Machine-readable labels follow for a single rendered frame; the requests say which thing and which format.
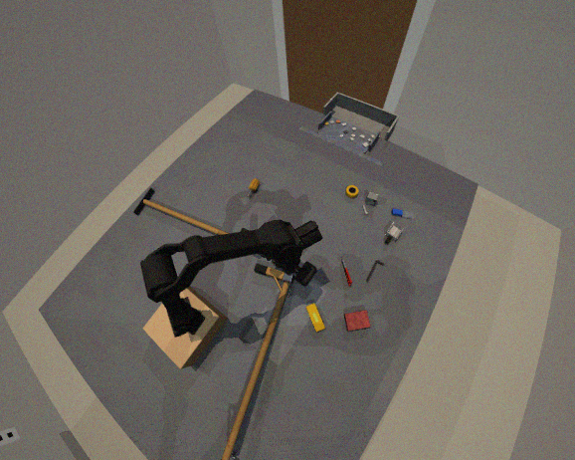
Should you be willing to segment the yellow ring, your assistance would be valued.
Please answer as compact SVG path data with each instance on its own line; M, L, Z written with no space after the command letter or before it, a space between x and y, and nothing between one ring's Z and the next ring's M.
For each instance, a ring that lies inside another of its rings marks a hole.
M354 185L350 185L346 188L346 196L349 198L355 198L358 195L358 188Z

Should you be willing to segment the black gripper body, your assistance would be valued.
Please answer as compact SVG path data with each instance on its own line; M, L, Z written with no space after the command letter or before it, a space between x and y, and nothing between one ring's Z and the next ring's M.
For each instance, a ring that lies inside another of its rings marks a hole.
M296 274L294 279L298 283L307 286L307 284L312 280L312 278L316 274L317 269L307 261L304 263L302 267L298 266L299 259L296 257L295 253L293 253L293 257L288 262L281 263L278 262L275 258L272 259L272 261L285 271L287 271L287 269L291 270L293 273ZM298 272L296 270L298 270Z

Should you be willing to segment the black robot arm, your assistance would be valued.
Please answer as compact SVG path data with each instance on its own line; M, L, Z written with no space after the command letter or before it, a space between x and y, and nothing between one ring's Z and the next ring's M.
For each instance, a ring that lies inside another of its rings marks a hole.
M188 332L195 335L205 318L191 306L188 297L181 299L179 294L190 287L201 269L210 263L254 254L285 263L295 252L299 259L302 250L320 240L315 221L293 229L290 222L273 220L256 230L209 237L195 235L181 243L163 244L140 263L147 296L163 304L175 337ZM188 261L178 277L171 258L177 252L185 252Z

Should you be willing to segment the red flat block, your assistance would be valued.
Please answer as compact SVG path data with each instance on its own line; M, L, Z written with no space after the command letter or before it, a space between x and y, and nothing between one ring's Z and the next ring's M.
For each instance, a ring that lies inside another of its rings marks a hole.
M347 331L370 328L367 311L344 314Z

